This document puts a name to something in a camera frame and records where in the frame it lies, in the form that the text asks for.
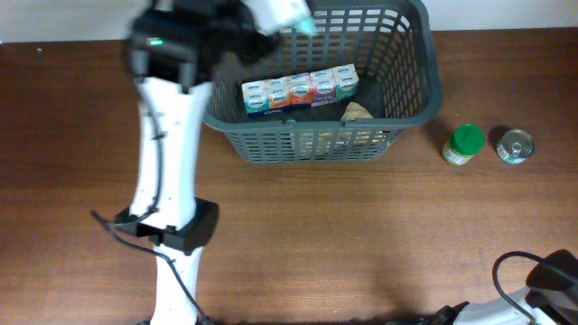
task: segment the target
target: green bottle cap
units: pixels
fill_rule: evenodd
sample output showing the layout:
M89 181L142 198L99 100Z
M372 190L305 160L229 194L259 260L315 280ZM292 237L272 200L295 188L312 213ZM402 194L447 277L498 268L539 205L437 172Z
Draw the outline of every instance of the green bottle cap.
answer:
M479 153L485 143L486 136L475 125L460 126L450 140L452 149L465 156Z

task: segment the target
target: wooden table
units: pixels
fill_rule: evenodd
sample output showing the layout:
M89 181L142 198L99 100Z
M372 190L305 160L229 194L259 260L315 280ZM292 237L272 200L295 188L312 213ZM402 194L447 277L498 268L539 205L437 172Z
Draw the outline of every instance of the wooden table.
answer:
M443 108L373 163L255 166L203 129L197 194L221 206L198 287L211 316L429 313L497 298L490 270L509 250L578 253L578 30L434 39ZM153 258L89 217L112 216L135 190L136 102L118 53L118 42L0 47L4 325L128 325L153 313ZM536 153L510 166L488 143L452 166L440 148L466 123L526 130ZM506 263L505 288L532 267Z

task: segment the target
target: green indicator light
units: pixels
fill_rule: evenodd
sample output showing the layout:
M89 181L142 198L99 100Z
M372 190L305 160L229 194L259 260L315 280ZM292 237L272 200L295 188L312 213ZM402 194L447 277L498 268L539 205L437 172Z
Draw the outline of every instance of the green indicator light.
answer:
M149 38L147 40L147 42L148 42L148 46L161 46L161 45L163 45L163 40L161 40L158 37Z

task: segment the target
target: metal can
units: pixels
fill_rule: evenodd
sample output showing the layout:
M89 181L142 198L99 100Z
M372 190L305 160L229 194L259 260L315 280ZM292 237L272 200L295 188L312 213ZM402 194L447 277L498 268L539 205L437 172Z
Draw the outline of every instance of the metal can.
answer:
M534 153L534 140L522 130L509 130L499 140L497 151L506 163L522 163Z

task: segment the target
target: basket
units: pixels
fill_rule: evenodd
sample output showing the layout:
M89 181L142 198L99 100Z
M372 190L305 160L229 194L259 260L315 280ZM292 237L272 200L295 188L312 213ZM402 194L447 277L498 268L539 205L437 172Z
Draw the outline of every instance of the basket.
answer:
M404 129L442 104L427 11L419 0L316 0L318 36L282 31L278 53L244 68L228 55L213 74L204 122L252 163L360 162L381 156ZM249 119L239 84L354 63L354 101L374 119L340 122L347 103Z

